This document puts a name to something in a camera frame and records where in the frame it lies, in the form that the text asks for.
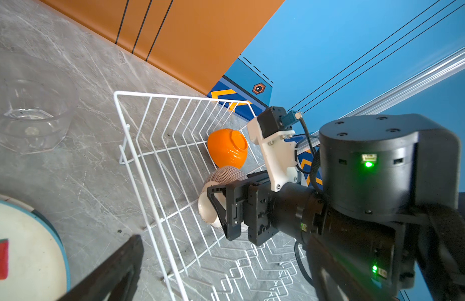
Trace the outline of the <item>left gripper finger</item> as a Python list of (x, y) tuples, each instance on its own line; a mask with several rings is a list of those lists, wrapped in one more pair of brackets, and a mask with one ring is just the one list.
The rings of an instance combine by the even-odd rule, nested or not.
[(60, 300), (132, 300), (144, 255), (142, 237), (133, 235)]

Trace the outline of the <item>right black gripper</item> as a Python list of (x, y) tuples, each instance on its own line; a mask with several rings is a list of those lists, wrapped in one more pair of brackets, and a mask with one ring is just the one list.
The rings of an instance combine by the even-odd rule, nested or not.
[[(224, 206), (217, 194), (226, 198)], [(247, 239), (258, 247), (279, 232), (306, 245), (312, 234), (320, 232), (326, 211), (325, 200), (313, 188), (287, 183), (274, 192), (265, 172), (213, 185), (207, 188), (207, 197), (229, 241), (241, 236), (244, 224)]]

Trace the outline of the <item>orange bowl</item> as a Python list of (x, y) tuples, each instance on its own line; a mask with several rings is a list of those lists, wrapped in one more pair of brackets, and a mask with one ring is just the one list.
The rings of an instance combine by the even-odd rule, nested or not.
[(213, 132), (207, 148), (218, 168), (233, 166), (241, 169), (246, 163), (248, 142), (238, 130), (220, 129)]

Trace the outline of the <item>white plate red pattern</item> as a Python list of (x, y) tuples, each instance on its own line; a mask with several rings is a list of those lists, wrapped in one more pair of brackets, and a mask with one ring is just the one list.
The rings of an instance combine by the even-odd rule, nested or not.
[(0, 300), (59, 300), (70, 289), (67, 255), (54, 228), (0, 200)]

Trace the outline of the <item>white wire dish rack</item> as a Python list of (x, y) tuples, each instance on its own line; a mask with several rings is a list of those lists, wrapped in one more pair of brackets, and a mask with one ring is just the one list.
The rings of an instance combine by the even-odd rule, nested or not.
[(149, 238), (162, 300), (294, 300), (313, 297), (301, 276), (294, 241), (278, 234), (260, 246), (240, 236), (226, 239), (207, 197), (217, 170), (207, 140), (222, 129), (238, 132), (246, 150), (242, 170), (264, 171), (246, 124), (257, 114), (243, 100), (116, 91), (126, 168)]

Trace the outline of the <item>clear glass cup back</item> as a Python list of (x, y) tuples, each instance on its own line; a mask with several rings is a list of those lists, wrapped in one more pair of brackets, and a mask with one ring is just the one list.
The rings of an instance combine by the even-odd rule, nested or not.
[(69, 75), (29, 55), (0, 52), (0, 145), (20, 154), (53, 150), (79, 95)]

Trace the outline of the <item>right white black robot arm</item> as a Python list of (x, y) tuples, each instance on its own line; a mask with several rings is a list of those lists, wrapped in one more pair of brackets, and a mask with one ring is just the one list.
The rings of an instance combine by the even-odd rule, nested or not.
[(395, 300), (416, 267), (434, 300), (465, 300), (458, 137), (405, 114), (335, 120), (319, 140), (310, 174), (321, 186), (281, 184), (267, 168), (207, 189), (226, 238), (243, 224), (255, 245), (293, 237), (319, 300)]

